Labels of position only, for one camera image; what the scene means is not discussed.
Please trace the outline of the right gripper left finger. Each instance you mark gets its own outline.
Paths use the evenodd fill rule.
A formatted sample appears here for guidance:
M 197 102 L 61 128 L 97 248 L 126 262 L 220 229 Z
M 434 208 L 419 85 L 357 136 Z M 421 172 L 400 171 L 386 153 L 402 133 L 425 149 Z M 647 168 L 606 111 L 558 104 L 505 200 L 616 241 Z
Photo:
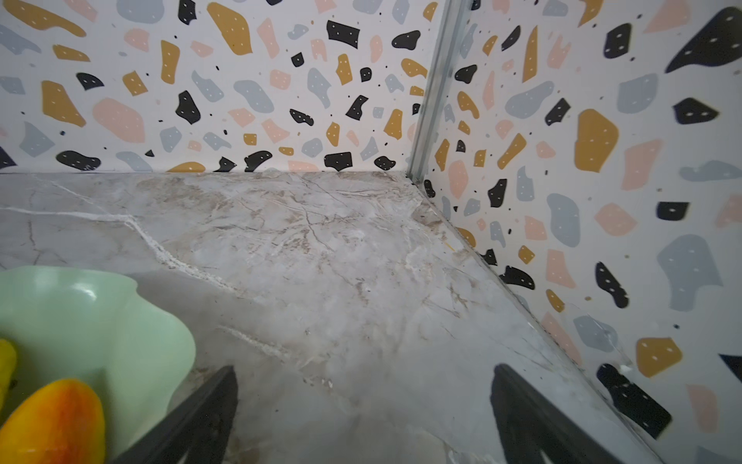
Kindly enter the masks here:
M 226 453 L 238 406 L 232 365 L 219 369 L 116 463 L 214 463 Z

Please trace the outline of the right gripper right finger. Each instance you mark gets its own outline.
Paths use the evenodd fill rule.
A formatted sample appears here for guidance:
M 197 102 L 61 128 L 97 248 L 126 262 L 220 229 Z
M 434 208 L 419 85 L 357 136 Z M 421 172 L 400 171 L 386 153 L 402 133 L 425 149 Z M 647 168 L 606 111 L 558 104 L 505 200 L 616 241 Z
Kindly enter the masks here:
M 508 463 L 618 462 L 505 363 L 494 367 L 490 403 Z

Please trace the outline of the orange green fake mango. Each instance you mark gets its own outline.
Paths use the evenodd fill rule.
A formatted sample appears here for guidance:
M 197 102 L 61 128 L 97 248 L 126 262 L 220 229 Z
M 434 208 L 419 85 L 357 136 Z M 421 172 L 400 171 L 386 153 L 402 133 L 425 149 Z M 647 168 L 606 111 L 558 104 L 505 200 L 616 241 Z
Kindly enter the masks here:
M 1 427 L 3 463 L 102 463 L 106 420 L 87 384 L 61 379 L 26 398 Z

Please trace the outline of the yellow fake lemon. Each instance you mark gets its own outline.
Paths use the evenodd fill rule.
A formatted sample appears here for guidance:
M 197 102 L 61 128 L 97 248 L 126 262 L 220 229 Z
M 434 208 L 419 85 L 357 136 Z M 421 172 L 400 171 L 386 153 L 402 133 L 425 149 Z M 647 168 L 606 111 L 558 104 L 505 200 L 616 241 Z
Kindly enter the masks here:
M 17 350 L 9 340 L 0 340 L 0 408 L 3 408 L 17 368 Z

